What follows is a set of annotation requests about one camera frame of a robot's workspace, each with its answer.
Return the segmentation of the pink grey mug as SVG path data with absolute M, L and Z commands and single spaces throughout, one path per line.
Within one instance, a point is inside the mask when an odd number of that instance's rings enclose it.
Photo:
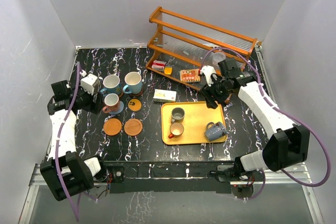
M 120 110 L 120 99 L 117 94 L 111 93 L 104 98 L 105 106 L 102 108 L 104 113 L 116 113 Z

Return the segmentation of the large blue mug back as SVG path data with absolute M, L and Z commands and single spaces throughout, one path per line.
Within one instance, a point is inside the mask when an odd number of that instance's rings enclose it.
M 119 95 L 122 90 L 121 82 L 118 76 L 116 75 L 108 75 L 103 79 L 103 88 L 100 92 L 103 96 L 107 96 L 108 94 L 114 93 Z

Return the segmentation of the large blue mug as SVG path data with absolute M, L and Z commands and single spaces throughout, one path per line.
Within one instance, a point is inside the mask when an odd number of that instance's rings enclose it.
M 126 74 L 125 86 L 123 92 L 125 94 L 138 94 L 142 90 L 142 77 L 138 72 L 129 72 Z
M 116 75 L 108 75 L 103 79 L 103 88 L 100 92 L 103 96 L 107 96 L 108 94 L 114 93 L 119 95 L 122 90 L 121 82 L 118 76 Z

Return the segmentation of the blue paper coaster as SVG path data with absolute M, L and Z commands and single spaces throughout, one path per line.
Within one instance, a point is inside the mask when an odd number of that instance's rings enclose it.
M 124 109 L 124 103 L 119 101 L 118 105 L 109 108 L 109 114 L 120 114 Z

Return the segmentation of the grey blue speckled mug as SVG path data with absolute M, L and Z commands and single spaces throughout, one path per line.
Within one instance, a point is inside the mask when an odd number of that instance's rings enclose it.
M 209 122 L 204 135 L 208 141 L 215 141 L 227 135 L 226 127 L 222 122 Z

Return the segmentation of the plain orange wooden coaster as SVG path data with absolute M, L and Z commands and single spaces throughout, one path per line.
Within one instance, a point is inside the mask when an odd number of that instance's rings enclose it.
M 121 132 L 122 123 L 119 119 L 108 119 L 103 125 L 103 131 L 108 136 L 114 136 Z

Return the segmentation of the orange black paper coaster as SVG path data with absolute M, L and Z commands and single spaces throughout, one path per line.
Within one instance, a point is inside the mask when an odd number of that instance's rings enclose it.
M 128 101 L 128 109 L 132 112 L 138 112 L 142 109 L 142 103 L 139 99 L 132 98 Z

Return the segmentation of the large blue mug front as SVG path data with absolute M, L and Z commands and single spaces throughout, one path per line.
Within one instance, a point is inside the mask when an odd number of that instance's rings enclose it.
M 126 74 L 125 86 L 123 92 L 125 94 L 138 94 L 142 90 L 142 77 L 138 72 L 129 72 Z

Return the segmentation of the light wooden ridged coaster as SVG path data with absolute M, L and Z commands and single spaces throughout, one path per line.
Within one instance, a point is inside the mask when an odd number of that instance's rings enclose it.
M 124 125 L 124 132 L 128 136 L 137 136 L 143 129 L 142 122 L 138 119 L 129 119 Z

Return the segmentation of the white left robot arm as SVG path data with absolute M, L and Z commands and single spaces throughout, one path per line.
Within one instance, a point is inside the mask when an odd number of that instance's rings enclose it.
M 98 86 L 99 78 L 93 74 L 82 78 L 78 88 L 72 88 L 66 80 L 51 85 L 54 96 L 47 105 L 52 123 L 51 149 L 40 164 L 40 172 L 57 201 L 66 199 L 57 164 L 71 196 L 91 189 L 95 180 L 101 182 L 108 177 L 108 168 L 98 155 L 82 159 L 76 152 L 77 112 L 97 114 L 102 109 L 103 97 Z

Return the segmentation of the orange snack package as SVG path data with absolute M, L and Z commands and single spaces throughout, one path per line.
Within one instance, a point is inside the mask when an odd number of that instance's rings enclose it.
M 180 80 L 186 83 L 200 82 L 199 69 L 184 69 L 180 71 Z

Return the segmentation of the red white small box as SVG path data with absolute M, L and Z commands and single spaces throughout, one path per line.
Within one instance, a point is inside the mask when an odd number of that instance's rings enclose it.
M 163 72 L 166 66 L 166 62 L 165 61 L 159 61 L 159 60 L 154 60 L 151 68 L 156 70 L 156 71 L 160 71 Z

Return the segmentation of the orange wooden shelf rack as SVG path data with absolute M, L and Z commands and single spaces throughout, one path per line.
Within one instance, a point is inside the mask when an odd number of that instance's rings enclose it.
M 181 82 L 181 70 L 213 65 L 212 55 L 220 47 L 231 49 L 231 52 L 225 52 L 226 57 L 236 58 L 238 66 L 244 69 L 245 62 L 236 54 L 249 59 L 257 43 L 256 38 L 178 14 L 161 6 L 150 15 L 149 22 L 156 24 L 156 31 L 147 44 L 154 53 L 146 68 L 175 82 Z M 165 61 L 166 66 L 173 68 L 172 74 L 168 76 L 152 69 L 154 60 Z

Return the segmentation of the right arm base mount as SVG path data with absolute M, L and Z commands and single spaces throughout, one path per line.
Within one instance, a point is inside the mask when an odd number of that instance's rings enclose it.
M 260 172 L 263 177 L 262 186 L 258 192 L 260 194 L 266 183 L 266 176 L 264 170 L 268 169 L 266 163 L 263 160 L 261 152 L 255 152 L 236 157 L 232 167 L 224 170 L 211 170 L 209 175 L 219 180 L 220 177 L 236 178 L 239 179 L 242 176 L 250 177 L 254 172 Z

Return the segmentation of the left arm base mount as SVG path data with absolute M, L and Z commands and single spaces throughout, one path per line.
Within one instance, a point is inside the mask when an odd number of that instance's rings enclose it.
M 105 194 L 112 192 L 112 186 L 125 181 L 125 168 L 122 165 L 106 165 L 104 169 L 93 178 L 94 187 L 103 187 Z

